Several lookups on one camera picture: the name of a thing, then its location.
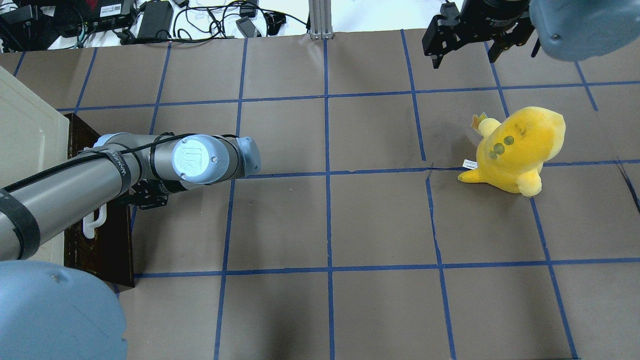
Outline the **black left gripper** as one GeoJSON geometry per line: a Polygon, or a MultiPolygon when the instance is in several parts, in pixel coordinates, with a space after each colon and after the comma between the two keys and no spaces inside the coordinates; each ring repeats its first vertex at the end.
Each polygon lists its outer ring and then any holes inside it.
{"type": "Polygon", "coordinates": [[[151,210],[166,207],[169,194],[160,189],[162,182],[157,180],[140,180],[130,187],[128,193],[119,198],[120,205],[136,207],[140,210],[151,210]]]}

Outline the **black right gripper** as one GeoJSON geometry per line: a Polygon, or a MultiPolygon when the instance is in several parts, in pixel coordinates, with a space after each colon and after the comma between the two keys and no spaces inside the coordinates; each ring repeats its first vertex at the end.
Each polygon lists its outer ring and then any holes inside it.
{"type": "Polygon", "coordinates": [[[438,69],[450,51],[472,43],[492,41],[489,63],[496,63],[510,48],[527,43],[534,27],[528,1],[465,1],[462,8],[453,1],[440,7],[422,38],[423,54],[438,69]]]}

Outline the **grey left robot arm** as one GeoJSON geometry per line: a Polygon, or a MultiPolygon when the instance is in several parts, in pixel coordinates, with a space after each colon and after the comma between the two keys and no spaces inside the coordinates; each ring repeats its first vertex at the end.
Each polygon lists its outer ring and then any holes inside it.
{"type": "Polygon", "coordinates": [[[231,134],[99,137],[59,165],[1,189],[1,358],[125,360],[126,317],[103,280],[33,260],[39,246],[121,196],[138,208],[261,170],[258,145],[231,134]]]}

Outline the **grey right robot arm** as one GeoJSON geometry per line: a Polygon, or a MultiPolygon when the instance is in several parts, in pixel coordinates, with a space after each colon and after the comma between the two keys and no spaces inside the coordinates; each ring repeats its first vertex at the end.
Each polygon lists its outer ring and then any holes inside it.
{"type": "Polygon", "coordinates": [[[537,34],[531,57],[580,62],[615,52],[639,37],[637,0],[446,0],[422,37],[423,54],[434,69],[445,55],[468,44],[491,45],[493,64],[512,47],[537,34]]]}

